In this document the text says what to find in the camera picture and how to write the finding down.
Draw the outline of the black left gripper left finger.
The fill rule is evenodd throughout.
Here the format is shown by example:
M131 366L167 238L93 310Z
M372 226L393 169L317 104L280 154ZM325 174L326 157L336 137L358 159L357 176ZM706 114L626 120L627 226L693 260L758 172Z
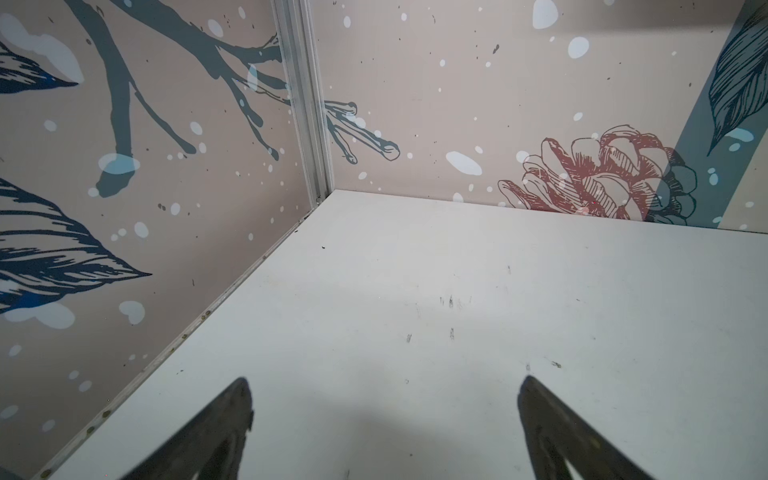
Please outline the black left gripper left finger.
M236 479L253 418L239 377L123 479Z

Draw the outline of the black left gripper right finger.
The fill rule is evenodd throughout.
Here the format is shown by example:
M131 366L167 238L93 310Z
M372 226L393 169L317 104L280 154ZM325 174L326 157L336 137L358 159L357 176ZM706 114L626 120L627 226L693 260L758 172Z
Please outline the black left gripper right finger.
M537 479L652 479L537 378L525 377L517 406Z

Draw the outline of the aluminium frame corner post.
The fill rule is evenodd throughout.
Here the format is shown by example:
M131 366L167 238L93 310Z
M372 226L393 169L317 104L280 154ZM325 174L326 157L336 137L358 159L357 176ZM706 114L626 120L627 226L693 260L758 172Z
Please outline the aluminium frame corner post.
M274 1L272 6L309 198L317 208L333 192L334 180L309 3Z

